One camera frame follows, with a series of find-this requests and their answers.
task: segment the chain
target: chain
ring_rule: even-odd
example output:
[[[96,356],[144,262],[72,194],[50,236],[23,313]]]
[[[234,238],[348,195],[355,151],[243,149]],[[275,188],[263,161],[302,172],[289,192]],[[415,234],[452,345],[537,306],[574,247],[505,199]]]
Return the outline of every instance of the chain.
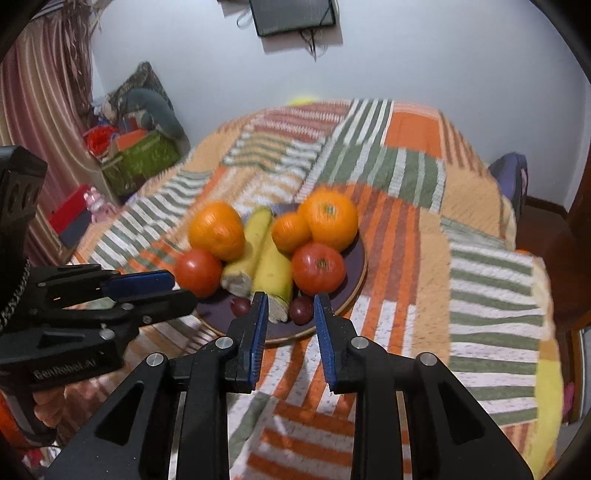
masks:
[[[27,286],[30,274],[31,264],[29,262],[29,259],[27,258],[27,261],[25,262],[25,268],[22,272],[21,282],[18,284],[17,289],[12,294],[12,297],[8,304],[4,307],[3,311],[0,312],[0,333],[2,333],[6,325],[8,325],[8,321],[12,317],[14,310],[17,308],[18,302],[21,301],[21,297],[23,292],[25,291],[25,287]]]

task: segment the orange box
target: orange box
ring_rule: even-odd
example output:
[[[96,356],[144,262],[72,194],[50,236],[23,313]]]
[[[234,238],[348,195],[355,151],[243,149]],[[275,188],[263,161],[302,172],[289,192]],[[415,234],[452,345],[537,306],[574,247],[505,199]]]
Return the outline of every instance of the orange box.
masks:
[[[148,135],[147,130],[135,130],[133,132],[129,132],[128,134],[120,135],[115,138],[115,145],[117,146],[117,151],[125,150],[126,148],[133,147],[137,142],[142,140],[146,135]]]

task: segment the yellow ball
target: yellow ball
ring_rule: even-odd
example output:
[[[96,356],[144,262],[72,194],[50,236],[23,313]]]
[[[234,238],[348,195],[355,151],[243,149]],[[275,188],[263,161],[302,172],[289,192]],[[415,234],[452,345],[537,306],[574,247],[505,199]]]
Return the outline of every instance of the yellow ball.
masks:
[[[296,97],[289,103],[289,106],[305,105],[307,103],[317,102],[318,100],[318,98],[312,96]]]

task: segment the blue gripper pad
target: blue gripper pad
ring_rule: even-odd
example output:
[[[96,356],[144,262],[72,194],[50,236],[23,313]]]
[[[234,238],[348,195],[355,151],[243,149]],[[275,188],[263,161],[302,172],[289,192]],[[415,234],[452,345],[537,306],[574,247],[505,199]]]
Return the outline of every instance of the blue gripper pad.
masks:
[[[153,295],[174,288],[174,276],[168,270],[116,275],[102,287],[103,294],[114,301]]]
[[[265,338],[267,337],[267,324],[269,323],[269,298],[262,296],[261,305],[256,319],[255,332],[251,344],[251,369],[248,374],[248,381],[254,390],[256,383],[261,377],[262,353],[265,349]]]
[[[316,332],[318,334],[318,346],[320,348],[322,368],[324,369],[324,380],[328,383],[330,390],[333,391],[336,386],[335,351],[333,349],[332,341],[330,340],[324,308],[322,307],[320,296],[318,295],[314,297],[314,321],[316,323]]]

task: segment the white wall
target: white wall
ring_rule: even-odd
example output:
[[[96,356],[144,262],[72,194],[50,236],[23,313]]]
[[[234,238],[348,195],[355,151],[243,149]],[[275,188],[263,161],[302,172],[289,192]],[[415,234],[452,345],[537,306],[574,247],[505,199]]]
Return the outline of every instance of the white wall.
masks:
[[[105,86],[100,78],[99,68],[96,66],[94,52],[90,52],[90,63],[92,65],[92,99],[97,100],[105,95]]]
[[[583,118],[583,132],[581,134],[581,142],[579,147],[579,159],[574,165],[573,176],[566,193],[564,206],[567,210],[570,209],[574,202],[574,198],[579,190],[579,184],[583,178],[585,167],[587,166],[587,158],[589,156],[589,144],[591,143],[591,84],[585,78],[585,108]]]
[[[339,3],[342,44],[315,64],[297,35],[261,41],[216,0],[114,0],[93,37],[96,66],[110,91],[149,60],[193,144],[225,120],[298,95],[425,103],[485,161],[524,153],[530,195],[566,203],[585,79],[529,0]],[[324,35],[334,43],[339,33]]]

